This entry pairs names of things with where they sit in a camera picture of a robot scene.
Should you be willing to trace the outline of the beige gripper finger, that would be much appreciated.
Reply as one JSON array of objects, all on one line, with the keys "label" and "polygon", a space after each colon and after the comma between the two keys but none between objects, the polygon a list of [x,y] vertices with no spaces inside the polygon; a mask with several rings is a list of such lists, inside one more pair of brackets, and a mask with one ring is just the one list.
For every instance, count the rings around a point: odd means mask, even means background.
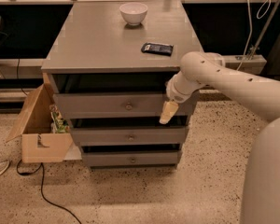
[{"label": "beige gripper finger", "polygon": [[175,115],[178,108],[179,105],[175,101],[165,101],[160,116],[160,124],[167,124]]}]

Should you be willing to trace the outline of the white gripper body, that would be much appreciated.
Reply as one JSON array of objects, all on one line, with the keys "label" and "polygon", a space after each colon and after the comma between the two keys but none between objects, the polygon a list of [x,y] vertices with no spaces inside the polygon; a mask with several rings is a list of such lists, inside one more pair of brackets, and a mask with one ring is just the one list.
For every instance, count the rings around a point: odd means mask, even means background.
[{"label": "white gripper body", "polygon": [[185,103],[191,95],[204,87],[196,80],[187,80],[182,72],[178,72],[167,82],[166,95],[170,101]]}]

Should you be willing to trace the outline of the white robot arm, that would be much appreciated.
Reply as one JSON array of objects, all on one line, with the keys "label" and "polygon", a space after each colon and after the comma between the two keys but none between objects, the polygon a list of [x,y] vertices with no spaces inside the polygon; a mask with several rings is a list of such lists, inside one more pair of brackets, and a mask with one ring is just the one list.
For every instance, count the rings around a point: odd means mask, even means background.
[{"label": "white robot arm", "polygon": [[240,224],[280,224],[280,81],[227,68],[215,53],[189,52],[167,83],[160,123],[206,85],[268,121],[248,158]]}]

